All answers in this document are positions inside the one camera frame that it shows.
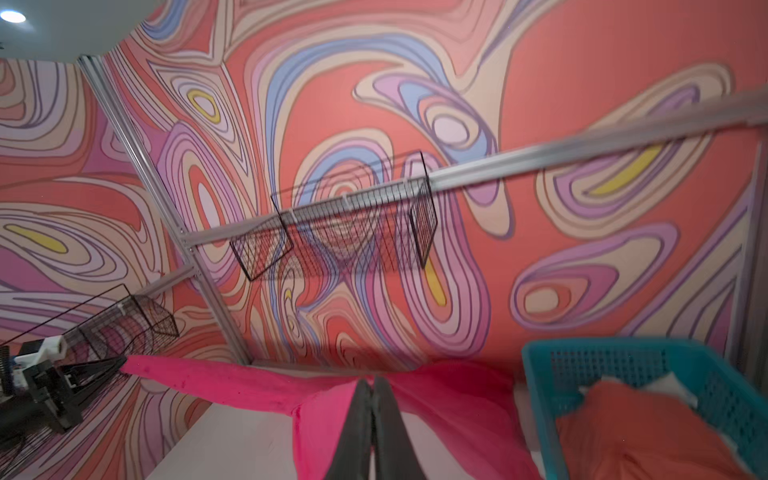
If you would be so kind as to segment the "magenta t shirt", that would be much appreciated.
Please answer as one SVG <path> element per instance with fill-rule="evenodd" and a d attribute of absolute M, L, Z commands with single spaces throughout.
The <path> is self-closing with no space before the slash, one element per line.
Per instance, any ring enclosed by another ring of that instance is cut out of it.
<path fill-rule="evenodd" d="M 180 393 L 293 421 L 301 479 L 319 479 L 335 452 L 356 378 L 301 378 L 235 364 L 131 356 L 122 372 Z M 514 377 L 471 361 L 441 361 L 385 374 L 399 409 L 418 416 L 475 479 L 537 479 L 514 401 Z"/>

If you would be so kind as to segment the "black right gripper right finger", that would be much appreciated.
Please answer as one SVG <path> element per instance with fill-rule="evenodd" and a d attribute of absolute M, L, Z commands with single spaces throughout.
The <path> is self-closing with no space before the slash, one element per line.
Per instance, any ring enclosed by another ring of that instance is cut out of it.
<path fill-rule="evenodd" d="M 372 401 L 376 478 L 426 480 L 392 387 L 385 378 L 374 378 Z"/>

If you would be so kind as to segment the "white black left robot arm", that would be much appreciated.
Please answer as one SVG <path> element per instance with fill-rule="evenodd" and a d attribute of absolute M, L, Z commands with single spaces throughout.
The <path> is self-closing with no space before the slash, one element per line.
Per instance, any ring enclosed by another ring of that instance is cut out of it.
<path fill-rule="evenodd" d="M 63 336 L 26 342 L 19 354 L 2 361 L 10 389 L 1 403 L 1 447 L 9 449 L 38 431 L 66 433 L 83 422 L 85 411 L 126 363 L 124 355 L 67 363 Z"/>

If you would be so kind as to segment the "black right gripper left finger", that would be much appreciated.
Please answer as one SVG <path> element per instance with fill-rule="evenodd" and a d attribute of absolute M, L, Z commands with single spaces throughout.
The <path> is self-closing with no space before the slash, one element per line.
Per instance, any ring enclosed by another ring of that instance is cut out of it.
<path fill-rule="evenodd" d="M 372 395 L 369 383 L 365 379 L 359 380 L 325 480 L 369 478 L 373 445 Z"/>

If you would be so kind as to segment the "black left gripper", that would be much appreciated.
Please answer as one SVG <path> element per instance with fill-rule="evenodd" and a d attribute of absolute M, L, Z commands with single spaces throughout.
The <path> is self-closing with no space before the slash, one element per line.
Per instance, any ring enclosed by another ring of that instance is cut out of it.
<path fill-rule="evenodd" d="M 124 355 L 61 366 L 46 360 L 25 369 L 27 388 L 1 404 L 1 436 L 27 438 L 45 427 L 65 433 L 79 425 L 126 361 Z"/>

